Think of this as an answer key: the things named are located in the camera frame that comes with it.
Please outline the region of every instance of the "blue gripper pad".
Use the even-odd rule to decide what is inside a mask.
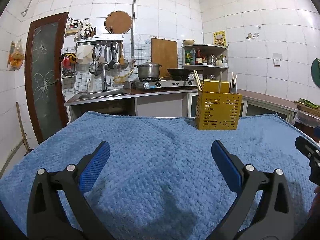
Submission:
[[[84,194],[89,192],[96,182],[100,172],[110,157],[110,145],[102,142],[93,152],[93,157],[79,176],[79,190]]]
[[[242,192],[242,176],[231,161],[229,152],[219,140],[212,143],[211,153],[229,189],[237,194]]]

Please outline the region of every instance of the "wall shelf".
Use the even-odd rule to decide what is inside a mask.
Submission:
[[[206,54],[214,54],[215,56],[220,55],[221,53],[228,50],[228,47],[223,47],[219,45],[213,44],[192,44],[192,45],[184,45],[182,46],[185,50],[199,49],[201,52]]]
[[[202,69],[206,69],[206,70],[209,70],[209,69],[218,69],[218,70],[226,70],[226,69],[229,69],[229,67],[218,67],[218,66],[212,66],[212,65],[182,65],[182,67],[184,69],[189,69],[189,70],[202,70]]]

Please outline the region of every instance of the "pipe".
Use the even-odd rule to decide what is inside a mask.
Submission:
[[[134,56],[134,50],[133,50],[133,39],[134,39],[134,15],[136,10],[136,0],[132,0],[132,25],[131,25],[131,57]]]

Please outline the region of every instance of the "frying pan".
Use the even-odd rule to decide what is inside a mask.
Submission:
[[[168,68],[167,71],[172,76],[187,77],[188,75],[190,75],[192,70],[182,69],[182,68]]]

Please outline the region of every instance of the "blue towel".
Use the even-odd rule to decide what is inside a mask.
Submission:
[[[219,139],[244,164],[288,181],[296,231],[306,222],[315,185],[308,160],[295,149],[301,133],[276,115],[241,118],[232,131],[197,130],[188,118],[156,119],[88,112],[51,136],[0,180],[0,199],[26,232],[29,194],[39,168],[48,172],[78,163],[107,141],[111,154],[92,190],[93,211],[116,239],[205,239],[236,194],[227,187],[212,155]],[[62,204],[79,228],[65,196]],[[243,228],[252,219],[259,196]]]

